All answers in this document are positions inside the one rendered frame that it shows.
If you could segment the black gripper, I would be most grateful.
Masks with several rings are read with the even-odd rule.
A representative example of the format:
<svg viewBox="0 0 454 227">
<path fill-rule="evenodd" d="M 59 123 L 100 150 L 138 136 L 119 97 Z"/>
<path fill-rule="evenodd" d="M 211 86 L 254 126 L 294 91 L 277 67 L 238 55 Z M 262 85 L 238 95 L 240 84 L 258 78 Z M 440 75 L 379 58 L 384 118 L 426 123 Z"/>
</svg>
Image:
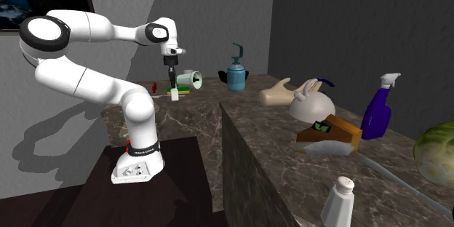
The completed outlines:
<svg viewBox="0 0 454 227">
<path fill-rule="evenodd" d="M 169 66 L 168 76 L 170 80 L 170 88 L 177 88 L 174 66 L 178 64 L 178 55 L 164 55 L 163 61 L 166 66 Z"/>
</svg>

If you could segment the green mug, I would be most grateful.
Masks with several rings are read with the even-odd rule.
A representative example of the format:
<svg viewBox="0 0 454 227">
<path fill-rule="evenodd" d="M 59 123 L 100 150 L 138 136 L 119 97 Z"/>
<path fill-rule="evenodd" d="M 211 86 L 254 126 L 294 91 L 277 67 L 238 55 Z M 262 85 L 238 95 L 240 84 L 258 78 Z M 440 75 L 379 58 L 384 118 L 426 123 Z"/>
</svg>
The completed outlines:
<svg viewBox="0 0 454 227">
<path fill-rule="evenodd" d="M 188 87 L 190 89 L 200 89 L 202 82 L 202 75 L 198 71 L 184 73 L 178 75 L 176 78 L 177 85 L 181 87 Z"/>
</svg>

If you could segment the blue soap dispenser bottle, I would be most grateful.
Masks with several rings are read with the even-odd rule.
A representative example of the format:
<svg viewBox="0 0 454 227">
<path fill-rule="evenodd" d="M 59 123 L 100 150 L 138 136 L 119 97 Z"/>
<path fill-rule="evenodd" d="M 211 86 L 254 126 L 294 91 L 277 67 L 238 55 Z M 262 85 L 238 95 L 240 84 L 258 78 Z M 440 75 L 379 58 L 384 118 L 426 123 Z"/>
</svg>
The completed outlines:
<svg viewBox="0 0 454 227">
<path fill-rule="evenodd" d="M 227 88 L 231 92 L 241 92 L 245 88 L 246 71 L 239 60 L 243 57 L 244 49 L 240 44 L 234 45 L 239 47 L 239 55 L 232 57 L 233 63 L 227 69 Z"/>
</svg>

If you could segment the beige hand model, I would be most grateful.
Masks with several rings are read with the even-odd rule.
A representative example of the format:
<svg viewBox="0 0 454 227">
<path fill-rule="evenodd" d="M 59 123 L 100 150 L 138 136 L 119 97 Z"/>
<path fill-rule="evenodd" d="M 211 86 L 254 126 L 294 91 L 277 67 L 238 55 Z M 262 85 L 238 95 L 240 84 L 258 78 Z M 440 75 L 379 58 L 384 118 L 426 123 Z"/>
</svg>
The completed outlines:
<svg viewBox="0 0 454 227">
<path fill-rule="evenodd" d="M 290 77 L 278 81 L 272 88 L 261 90 L 258 96 L 260 103 L 264 106 L 273 105 L 290 105 L 296 91 L 303 92 L 304 87 L 309 82 L 306 80 L 299 88 L 294 90 L 288 90 L 285 88 L 291 80 Z"/>
</svg>

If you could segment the dark robot stand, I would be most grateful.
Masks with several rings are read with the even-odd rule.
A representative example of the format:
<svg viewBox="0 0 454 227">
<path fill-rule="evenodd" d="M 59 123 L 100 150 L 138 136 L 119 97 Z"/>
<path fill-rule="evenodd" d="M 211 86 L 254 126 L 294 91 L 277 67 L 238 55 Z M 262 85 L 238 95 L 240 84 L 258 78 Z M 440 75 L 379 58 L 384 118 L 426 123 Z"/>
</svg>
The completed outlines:
<svg viewBox="0 0 454 227">
<path fill-rule="evenodd" d="M 195 137 L 161 143 L 164 169 L 150 181 L 114 185 L 111 169 L 123 147 L 106 146 L 80 188 L 58 191 L 31 227 L 228 227 L 213 212 Z"/>
</svg>

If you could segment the white dome lid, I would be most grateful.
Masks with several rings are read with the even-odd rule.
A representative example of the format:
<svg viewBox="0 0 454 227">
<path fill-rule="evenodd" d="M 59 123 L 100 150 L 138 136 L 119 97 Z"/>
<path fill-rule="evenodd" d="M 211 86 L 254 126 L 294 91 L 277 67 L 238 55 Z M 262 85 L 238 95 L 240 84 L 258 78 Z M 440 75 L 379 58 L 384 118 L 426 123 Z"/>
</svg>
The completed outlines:
<svg viewBox="0 0 454 227">
<path fill-rule="evenodd" d="M 309 86 L 316 82 L 310 79 L 303 92 L 295 92 L 290 104 L 289 115 L 295 119 L 314 123 L 325 120 L 329 115 L 335 115 L 335 106 L 326 94 L 318 91 L 309 91 Z"/>
</svg>

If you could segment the brown wedge-shaped box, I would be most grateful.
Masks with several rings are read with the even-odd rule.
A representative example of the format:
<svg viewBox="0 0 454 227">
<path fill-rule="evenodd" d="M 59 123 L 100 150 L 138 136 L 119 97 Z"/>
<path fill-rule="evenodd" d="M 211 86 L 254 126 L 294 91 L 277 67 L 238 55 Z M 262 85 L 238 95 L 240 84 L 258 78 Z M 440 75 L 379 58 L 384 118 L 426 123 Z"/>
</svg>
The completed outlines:
<svg viewBox="0 0 454 227">
<path fill-rule="evenodd" d="M 358 151 L 362 130 L 330 114 L 321 122 L 299 132 L 294 151 L 332 156 L 348 156 Z"/>
</svg>

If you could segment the purple spray bottle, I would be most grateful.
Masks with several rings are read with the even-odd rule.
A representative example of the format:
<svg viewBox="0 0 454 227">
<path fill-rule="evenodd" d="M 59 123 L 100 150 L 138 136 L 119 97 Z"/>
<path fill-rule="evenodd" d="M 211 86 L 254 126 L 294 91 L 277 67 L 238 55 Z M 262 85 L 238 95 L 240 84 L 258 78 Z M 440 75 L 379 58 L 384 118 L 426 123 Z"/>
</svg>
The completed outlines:
<svg viewBox="0 0 454 227">
<path fill-rule="evenodd" d="M 363 140 L 372 140 L 384 136 L 391 118 L 391 109 L 386 105 L 391 87 L 401 73 L 386 73 L 381 77 L 381 87 L 375 93 L 363 116 L 360 129 Z"/>
</svg>

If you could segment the white salt shaker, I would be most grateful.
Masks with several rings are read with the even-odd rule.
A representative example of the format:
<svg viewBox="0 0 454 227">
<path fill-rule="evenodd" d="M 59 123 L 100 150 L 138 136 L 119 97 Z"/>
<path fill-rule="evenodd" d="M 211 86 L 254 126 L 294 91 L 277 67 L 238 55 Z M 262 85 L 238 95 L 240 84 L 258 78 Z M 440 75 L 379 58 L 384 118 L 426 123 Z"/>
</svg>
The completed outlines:
<svg viewBox="0 0 454 227">
<path fill-rule="evenodd" d="M 320 215 L 324 227 L 351 227 L 354 186 L 350 178 L 337 178 Z"/>
</svg>

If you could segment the long grey rod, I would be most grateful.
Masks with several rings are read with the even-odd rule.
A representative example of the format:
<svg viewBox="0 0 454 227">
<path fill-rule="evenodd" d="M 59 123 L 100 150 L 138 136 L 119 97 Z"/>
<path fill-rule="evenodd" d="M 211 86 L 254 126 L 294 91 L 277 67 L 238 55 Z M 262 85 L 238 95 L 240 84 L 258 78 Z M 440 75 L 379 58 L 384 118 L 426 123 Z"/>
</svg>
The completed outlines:
<svg viewBox="0 0 454 227">
<path fill-rule="evenodd" d="M 368 165 L 369 167 L 373 168 L 375 171 L 379 172 L 382 176 L 388 178 L 389 180 L 392 180 L 402 186 L 403 188 L 406 188 L 412 195 L 416 196 L 418 199 L 422 200 L 425 202 L 428 206 L 436 210 L 438 213 L 444 215 L 447 217 L 448 220 L 451 220 L 454 222 L 454 217 L 453 217 L 453 211 L 447 209 L 446 207 L 443 207 L 441 204 L 438 202 L 434 201 L 433 199 L 429 198 L 425 194 L 422 194 L 420 191 L 417 189 L 413 188 L 400 178 L 398 178 L 396 175 L 388 171 L 385 167 L 382 167 L 379 165 L 377 162 L 374 162 L 372 159 L 367 158 L 366 156 L 359 154 L 359 157 L 362 159 L 362 161 Z"/>
</svg>

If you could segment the green cabbage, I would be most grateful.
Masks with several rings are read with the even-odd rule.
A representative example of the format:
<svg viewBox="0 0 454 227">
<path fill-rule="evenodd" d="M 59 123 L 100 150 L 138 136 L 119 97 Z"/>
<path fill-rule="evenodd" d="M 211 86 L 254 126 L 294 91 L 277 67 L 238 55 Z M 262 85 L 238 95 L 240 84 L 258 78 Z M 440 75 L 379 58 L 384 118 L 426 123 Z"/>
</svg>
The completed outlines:
<svg viewBox="0 0 454 227">
<path fill-rule="evenodd" d="M 413 156 L 427 181 L 454 190 L 454 121 L 426 130 L 416 140 Z"/>
</svg>

